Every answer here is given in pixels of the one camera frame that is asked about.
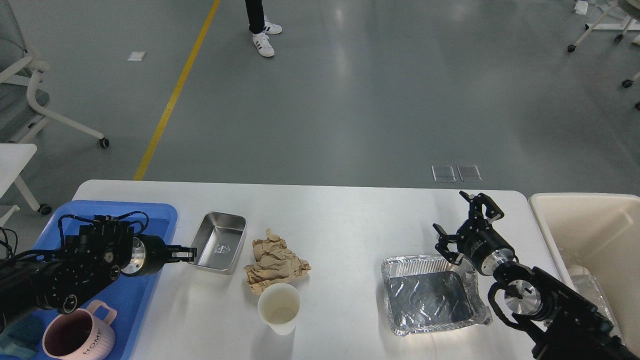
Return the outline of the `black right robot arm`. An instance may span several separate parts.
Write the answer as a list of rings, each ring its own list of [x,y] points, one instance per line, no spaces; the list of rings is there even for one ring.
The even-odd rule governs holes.
[[[536,360],[636,360],[638,356],[612,335],[613,323],[598,307],[555,276],[519,262],[515,249],[493,226],[505,212],[485,193],[459,192],[468,216],[456,233],[439,224],[435,249],[450,264],[470,262],[482,276],[494,278],[487,300],[508,327],[534,342]]]

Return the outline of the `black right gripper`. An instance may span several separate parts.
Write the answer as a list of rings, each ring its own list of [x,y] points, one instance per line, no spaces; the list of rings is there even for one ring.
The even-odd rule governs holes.
[[[459,194],[469,204],[467,222],[457,234],[448,234],[441,225],[432,224],[438,235],[435,249],[452,265],[461,265],[465,256],[481,275],[491,276],[498,266],[515,260],[514,248],[492,226],[505,218],[505,212],[485,193]],[[455,251],[450,244],[455,244]]]

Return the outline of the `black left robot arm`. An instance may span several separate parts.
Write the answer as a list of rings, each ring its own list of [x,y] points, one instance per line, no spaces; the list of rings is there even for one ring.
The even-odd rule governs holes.
[[[32,249],[1,260],[0,327],[42,310],[75,312],[121,276],[153,275],[166,264],[192,262],[195,247],[166,244],[146,234],[150,218],[130,219],[132,212],[83,218],[58,218],[60,245]]]

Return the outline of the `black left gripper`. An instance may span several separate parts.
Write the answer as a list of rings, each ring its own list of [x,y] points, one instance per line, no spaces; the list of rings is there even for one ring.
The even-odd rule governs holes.
[[[173,254],[185,254],[178,257]],[[121,269],[121,273],[126,277],[137,277],[152,275],[160,271],[164,264],[176,264],[186,262],[192,264],[198,256],[198,248],[169,245],[158,235],[137,235],[132,240],[132,250],[130,262]]]

